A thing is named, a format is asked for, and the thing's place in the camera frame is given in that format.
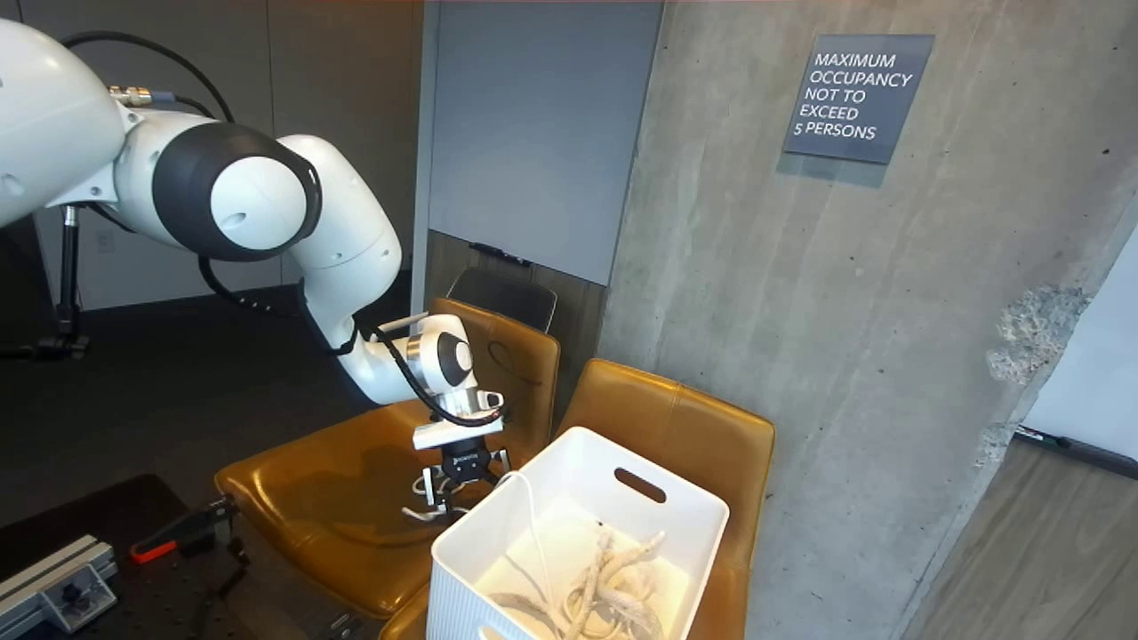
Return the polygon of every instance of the concrete pillar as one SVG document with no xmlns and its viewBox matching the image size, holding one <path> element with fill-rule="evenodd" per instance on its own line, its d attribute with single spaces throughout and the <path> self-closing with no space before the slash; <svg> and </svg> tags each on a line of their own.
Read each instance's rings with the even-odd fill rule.
<svg viewBox="0 0 1138 640">
<path fill-rule="evenodd" d="M 823 32 L 931 32 L 882 186 L 787 172 Z M 603 351 L 779 424 L 752 638 L 897 638 L 1033 394 L 1035 289 L 1096 292 L 1138 218 L 1135 0 L 671 0 Z"/>
</svg>

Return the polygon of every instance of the chair seat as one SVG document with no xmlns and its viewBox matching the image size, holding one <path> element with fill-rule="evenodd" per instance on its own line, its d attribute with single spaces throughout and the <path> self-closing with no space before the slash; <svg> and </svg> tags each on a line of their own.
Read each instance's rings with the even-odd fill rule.
<svg viewBox="0 0 1138 640">
<path fill-rule="evenodd" d="M 223 467 L 214 485 L 307 576 L 347 606 L 389 616 L 429 576 L 443 526 L 401 515 L 434 453 L 414 449 L 415 403 L 363 411 Z"/>
</svg>

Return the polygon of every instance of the basket handle hole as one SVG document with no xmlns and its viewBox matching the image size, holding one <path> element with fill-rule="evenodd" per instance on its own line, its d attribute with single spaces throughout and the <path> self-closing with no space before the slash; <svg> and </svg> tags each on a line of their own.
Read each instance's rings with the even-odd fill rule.
<svg viewBox="0 0 1138 640">
<path fill-rule="evenodd" d="M 645 477 L 636 477 L 636 473 L 630 473 L 630 471 L 623 471 L 623 467 L 617 467 L 613 477 L 617 477 L 620 485 L 626 485 L 630 491 L 645 493 L 646 501 L 657 501 L 657 506 L 670 501 L 670 493 L 667 493 L 663 488 L 646 485 Z"/>
<path fill-rule="evenodd" d="M 496 626 L 478 626 L 478 640 L 504 640 Z"/>
</svg>

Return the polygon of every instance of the chair backrest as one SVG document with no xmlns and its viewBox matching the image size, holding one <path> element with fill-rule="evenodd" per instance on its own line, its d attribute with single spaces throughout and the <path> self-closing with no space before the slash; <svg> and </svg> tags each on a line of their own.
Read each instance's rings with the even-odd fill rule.
<svg viewBox="0 0 1138 640">
<path fill-rule="evenodd" d="M 450 300 L 464 300 L 469 306 L 514 318 L 546 334 L 556 327 L 556 312 L 559 312 L 559 292 L 533 281 L 521 268 L 467 268 L 454 277 Z"/>
<path fill-rule="evenodd" d="M 434 300 L 429 311 L 464 321 L 478 385 L 503 390 L 509 403 L 504 433 L 526 449 L 547 445 L 556 433 L 562 344 L 553 334 L 459 300 Z"/>
<path fill-rule="evenodd" d="M 591 358 L 562 416 L 567 428 L 591 428 L 718 493 L 729 506 L 718 561 L 752 573 L 777 453 L 777 428 L 765 416 L 636 366 Z"/>
</svg>

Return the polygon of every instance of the wooden chair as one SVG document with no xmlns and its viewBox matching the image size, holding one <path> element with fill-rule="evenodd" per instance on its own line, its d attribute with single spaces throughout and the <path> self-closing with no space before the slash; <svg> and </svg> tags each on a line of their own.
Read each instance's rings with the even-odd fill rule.
<svg viewBox="0 0 1138 640">
<path fill-rule="evenodd" d="M 721 397 L 613 358 L 588 364 L 562 416 L 562 430 L 567 428 L 591 428 L 729 506 L 729 523 L 691 638 L 740 640 L 746 634 L 752 565 L 777 428 Z M 428 606 L 422 586 L 392 616 L 382 638 L 428 638 Z"/>
<path fill-rule="evenodd" d="M 490 437 L 514 459 L 553 437 L 559 340 L 509 318 L 438 300 L 434 312 L 467 323 L 479 387 L 504 394 L 504 430 Z M 438 523 L 401 515 L 415 506 L 414 479 L 434 453 L 414 449 L 428 424 L 421 403 L 401 403 L 313 430 L 214 473 L 243 519 L 304 576 L 370 619 L 389 619 L 429 576 Z"/>
<path fill-rule="evenodd" d="M 467 268 L 452 281 L 450 300 L 464 300 L 469 306 L 514 318 L 546 334 L 553 334 L 559 318 L 559 292 L 542 285 L 526 268 L 503 259 Z"/>
</svg>

